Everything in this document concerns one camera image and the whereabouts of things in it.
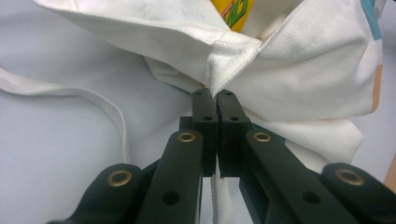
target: white bag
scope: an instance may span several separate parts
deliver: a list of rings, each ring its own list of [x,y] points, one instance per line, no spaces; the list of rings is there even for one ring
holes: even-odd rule
[[[285,137],[315,171],[351,162],[362,135],[347,117],[378,105],[375,0],[256,0],[245,35],[231,31],[208,0],[34,1],[147,57],[161,81],[189,92],[203,85],[213,95],[235,92],[253,122]],[[7,85],[0,88],[11,91]],[[227,195],[218,200],[228,204]],[[229,222],[229,214],[216,216]]]

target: metal rivet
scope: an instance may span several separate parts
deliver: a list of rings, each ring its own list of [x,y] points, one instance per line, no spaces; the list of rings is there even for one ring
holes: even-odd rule
[[[178,140],[181,142],[192,142],[195,139],[195,135],[192,133],[181,133],[178,135]]]
[[[271,141],[271,136],[268,133],[255,133],[253,138],[259,142],[269,142]]]
[[[118,170],[111,173],[107,178],[107,184],[110,187],[121,187],[129,183],[132,179],[132,173],[127,170]]]
[[[335,170],[335,175],[342,181],[353,185],[353,186],[361,186],[364,184],[364,179],[361,175],[357,174],[353,170],[349,170],[346,168],[338,168]]]

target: yellow object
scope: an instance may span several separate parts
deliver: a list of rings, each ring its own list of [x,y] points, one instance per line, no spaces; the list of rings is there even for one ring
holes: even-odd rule
[[[212,0],[228,26],[238,33],[242,31],[254,0]]]

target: white surface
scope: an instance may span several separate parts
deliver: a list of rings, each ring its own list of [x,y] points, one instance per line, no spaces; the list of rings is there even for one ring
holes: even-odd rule
[[[382,180],[396,151],[396,3],[387,2],[380,26],[384,41],[381,102],[354,118],[365,141],[353,164]],[[144,60],[28,0],[0,0],[0,66],[33,77],[98,91],[127,120],[133,163],[161,157],[178,118],[191,112],[190,96],[155,80]],[[114,125],[78,97],[20,97],[0,91],[0,223],[45,223],[66,218],[93,179],[122,162]],[[202,223],[211,222],[207,180]],[[232,181],[236,223],[249,223]]]

